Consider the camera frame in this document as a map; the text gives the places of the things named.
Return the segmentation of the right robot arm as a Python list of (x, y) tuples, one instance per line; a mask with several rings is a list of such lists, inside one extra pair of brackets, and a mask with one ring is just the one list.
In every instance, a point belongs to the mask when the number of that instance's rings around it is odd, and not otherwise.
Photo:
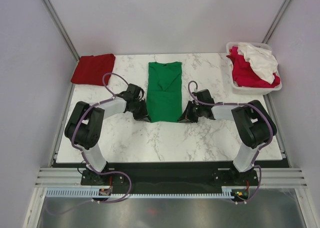
[(277, 128), (259, 100), (248, 103), (216, 103), (209, 90), (192, 92), (193, 101), (177, 120), (179, 123), (197, 123), (200, 117), (209, 120), (228, 120), (235, 123), (241, 145), (232, 165), (213, 171), (218, 185), (255, 184), (255, 161), (260, 151), (268, 146), (277, 134)]

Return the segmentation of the green t-shirt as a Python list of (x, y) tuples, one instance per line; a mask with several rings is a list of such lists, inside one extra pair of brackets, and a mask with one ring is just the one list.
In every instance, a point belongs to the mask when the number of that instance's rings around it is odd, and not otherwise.
[(182, 63), (148, 64), (146, 107), (151, 122), (178, 122), (182, 115)]

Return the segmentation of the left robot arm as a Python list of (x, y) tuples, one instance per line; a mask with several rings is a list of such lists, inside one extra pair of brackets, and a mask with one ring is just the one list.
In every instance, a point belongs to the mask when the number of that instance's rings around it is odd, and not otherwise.
[(124, 178), (118, 171), (108, 171), (108, 162), (99, 147), (103, 121), (120, 113), (130, 112), (136, 121), (151, 122), (147, 112), (144, 90), (134, 84), (114, 94), (110, 99), (95, 104), (76, 103), (67, 122), (64, 135), (73, 148), (80, 151), (86, 169), (82, 172), (81, 185), (106, 185), (113, 175)]

